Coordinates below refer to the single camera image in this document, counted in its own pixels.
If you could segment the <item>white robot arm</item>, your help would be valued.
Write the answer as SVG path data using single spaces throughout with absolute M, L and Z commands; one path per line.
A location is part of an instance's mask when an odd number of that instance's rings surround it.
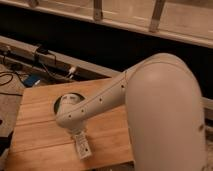
M 158 53 L 78 103 L 66 94 L 56 122 L 77 134 L 87 119 L 120 105 L 127 112 L 135 171 L 206 171 L 202 93 L 183 60 Z

